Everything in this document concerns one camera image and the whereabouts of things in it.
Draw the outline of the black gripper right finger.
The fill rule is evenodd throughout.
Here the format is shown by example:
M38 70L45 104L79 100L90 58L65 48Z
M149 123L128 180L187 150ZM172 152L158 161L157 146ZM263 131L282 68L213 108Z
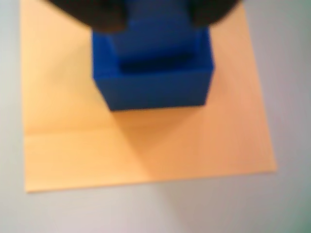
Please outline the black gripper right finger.
M189 14L195 27L205 27L218 23L226 17L240 0L190 0Z

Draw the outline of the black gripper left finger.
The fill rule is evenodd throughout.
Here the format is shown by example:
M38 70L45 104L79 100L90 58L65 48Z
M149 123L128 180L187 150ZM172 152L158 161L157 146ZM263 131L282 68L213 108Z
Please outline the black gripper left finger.
M127 26L123 0L49 0L49 3L97 32L114 33Z

